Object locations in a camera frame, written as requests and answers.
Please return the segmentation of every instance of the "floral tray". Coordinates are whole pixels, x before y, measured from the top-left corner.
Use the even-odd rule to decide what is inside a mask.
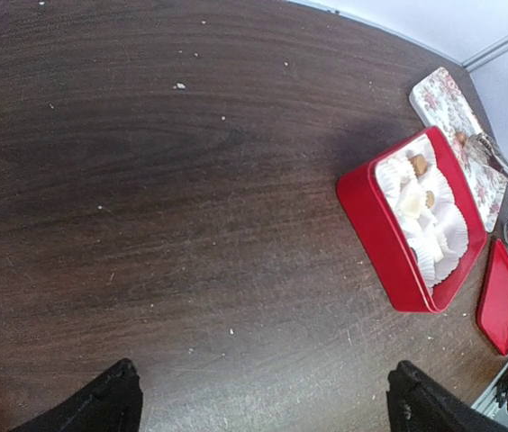
[[[438,126],[446,136],[462,166],[485,229],[492,232],[507,182],[488,166],[468,158],[456,139],[457,131],[468,136],[483,131],[468,101],[444,67],[415,85],[409,100],[425,126]]]

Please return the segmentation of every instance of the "pastry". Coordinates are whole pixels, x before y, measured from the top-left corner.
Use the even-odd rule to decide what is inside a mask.
[[[408,160],[410,160],[410,163],[413,165],[414,173],[417,177],[420,177],[426,171],[428,171],[428,162],[426,162],[426,159],[423,155],[416,155],[410,157]]]
[[[460,143],[460,145],[464,146],[467,143],[468,135],[466,132],[456,132],[456,139]]]
[[[426,192],[426,207],[431,209],[435,202],[436,202],[436,197],[434,196],[434,193],[432,193],[432,191],[427,191]]]

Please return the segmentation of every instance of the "table surface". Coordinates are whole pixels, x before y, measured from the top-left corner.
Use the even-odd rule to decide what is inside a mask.
[[[386,430],[403,359],[473,401],[488,250],[395,312],[334,189],[438,66],[487,125],[463,69],[335,13],[0,1],[0,430],[125,356],[145,431]]]

